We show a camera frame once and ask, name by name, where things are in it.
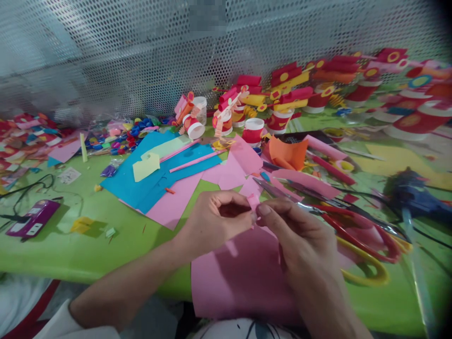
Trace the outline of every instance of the sleeve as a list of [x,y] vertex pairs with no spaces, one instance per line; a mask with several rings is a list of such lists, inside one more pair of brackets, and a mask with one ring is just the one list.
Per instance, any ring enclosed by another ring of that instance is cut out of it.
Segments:
[[120,339],[112,326],[84,329],[72,318],[69,312],[70,300],[66,300],[58,312],[49,320],[34,339]]

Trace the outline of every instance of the green table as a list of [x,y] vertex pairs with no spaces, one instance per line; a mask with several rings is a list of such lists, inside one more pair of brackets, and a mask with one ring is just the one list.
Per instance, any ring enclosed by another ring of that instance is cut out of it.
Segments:
[[[331,111],[303,116],[299,120],[305,130],[343,125]],[[218,189],[217,185],[201,180],[176,230],[172,232],[120,203],[108,191],[94,192],[94,185],[102,181],[99,174],[109,161],[108,155],[91,157],[87,163],[83,163],[81,157],[71,159],[65,165],[79,171],[82,174],[80,178],[70,185],[63,185],[56,179],[54,187],[47,192],[37,193],[34,189],[25,197],[21,203],[21,213],[26,212],[39,199],[63,196],[64,206],[36,238],[25,243],[6,236],[5,231],[0,234],[0,271],[93,283],[111,270],[171,239],[189,216],[197,194]],[[58,175],[61,172],[54,168],[47,169],[46,164],[40,167],[44,170],[21,178],[16,188],[33,183],[47,173]],[[384,182],[379,182],[383,177],[361,172],[355,178],[358,182],[357,190],[369,191],[369,187],[383,189]],[[431,191],[442,200],[452,200],[450,192]],[[3,199],[0,201],[0,208],[11,212],[8,206],[12,206],[14,201],[15,199]],[[361,207],[366,204],[368,203],[363,199],[358,202]],[[369,211],[385,218],[381,211]],[[80,216],[97,222],[86,234],[70,233],[74,220]],[[422,219],[416,221],[416,226],[452,244],[451,232],[440,225]],[[111,227],[117,231],[112,240],[106,238],[104,232]],[[441,319],[449,300],[452,251],[421,235],[416,241],[422,246],[422,264],[434,309]],[[422,336],[423,327],[408,257],[404,256],[397,265],[385,266],[391,278],[387,286],[369,288],[347,284],[354,309],[371,330]],[[353,272],[360,274],[357,268]],[[172,299],[191,300],[190,266],[179,269],[159,288],[158,293]]]

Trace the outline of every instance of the scissors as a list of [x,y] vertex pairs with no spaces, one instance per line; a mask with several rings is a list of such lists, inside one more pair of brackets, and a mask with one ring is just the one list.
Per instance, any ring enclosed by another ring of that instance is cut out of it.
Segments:
[[380,226],[383,230],[385,230],[389,234],[389,236],[394,240],[394,242],[396,243],[396,245],[398,246],[399,250],[402,253],[406,254],[413,249],[413,245],[410,241],[410,238],[408,238],[408,236],[402,229],[397,228],[398,231],[396,231],[395,227],[392,224],[390,224],[386,221],[383,221],[381,219],[375,218],[369,212],[363,210],[362,208],[360,208],[352,203],[345,202],[341,199],[327,199],[324,196],[322,196],[321,194],[311,190],[310,188],[305,187],[302,184],[293,182],[291,180],[288,180],[288,183],[289,183],[290,187],[295,188],[297,191],[300,191],[304,194],[317,198],[326,204],[329,204],[331,206],[336,206],[336,207],[339,207],[342,209],[350,210],[352,212],[358,213],[361,216],[373,221],[375,224]]
[[[265,181],[259,180],[257,178],[253,178],[263,189],[265,189],[269,194],[271,194],[274,197],[288,197],[292,202],[297,204],[301,209],[322,217],[328,224],[330,224],[338,233],[338,235],[343,238],[344,240],[348,241],[349,243],[355,245],[359,249],[369,253],[374,258],[380,260],[380,261],[386,261],[391,264],[395,264],[399,258],[400,258],[400,250],[397,244],[394,242],[394,240],[387,234],[381,227],[379,227],[377,224],[375,224],[372,220],[369,220],[362,215],[343,209],[337,206],[321,206],[321,205],[305,205],[296,199],[294,199],[292,196],[282,192],[280,189],[268,184]],[[332,213],[339,214],[340,216],[349,217],[354,221],[354,223],[363,229],[369,229],[375,227],[381,238],[383,239],[384,244],[386,245],[388,249],[388,255],[384,256],[374,249],[370,248],[363,242],[359,241],[352,235],[350,235],[343,225],[339,222],[339,218],[334,218]]]
[[[268,184],[265,181],[259,180],[257,178],[253,178],[263,189],[265,189],[271,196],[273,197],[288,197],[289,199],[291,199],[290,196],[287,196],[284,192],[282,192],[281,190],[279,190],[278,188]],[[308,206],[305,204],[302,204],[300,202],[296,202],[296,204],[304,209],[307,210],[309,212],[311,211],[317,211],[316,207],[313,206]],[[357,275],[351,274],[350,272],[341,269],[342,271],[342,275],[344,276],[344,278],[346,278],[349,281],[352,281],[354,283],[363,285],[363,286],[370,286],[370,287],[375,287],[375,286],[381,286],[381,285],[385,285],[389,282],[389,274],[387,272],[387,270],[385,269],[385,267],[372,255],[370,255],[369,253],[363,251],[362,249],[354,246],[353,244],[349,243],[348,241],[339,238],[338,236],[336,236],[336,239],[338,241],[339,244],[341,244],[342,246],[350,249],[353,253],[356,253],[357,255],[359,255],[360,257],[362,257],[364,259],[364,261],[368,262],[369,264],[371,264],[372,266],[374,266],[377,269],[377,274],[372,277],[372,278],[362,278],[359,277]]]

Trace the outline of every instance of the craft supplies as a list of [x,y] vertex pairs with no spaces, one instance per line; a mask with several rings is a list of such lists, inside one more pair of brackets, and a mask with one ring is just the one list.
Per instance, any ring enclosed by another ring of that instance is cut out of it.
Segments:
[[264,124],[265,122],[259,118],[251,118],[245,121],[242,138],[251,147],[259,147],[261,145]]

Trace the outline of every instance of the perforated metal sheet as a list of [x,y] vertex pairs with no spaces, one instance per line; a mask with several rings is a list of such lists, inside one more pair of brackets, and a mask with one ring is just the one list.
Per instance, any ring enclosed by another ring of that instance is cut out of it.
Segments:
[[[451,59],[430,0],[2,0],[0,113],[168,115],[193,90],[212,107],[240,74],[383,47]],[[400,75],[387,76],[395,81]]]

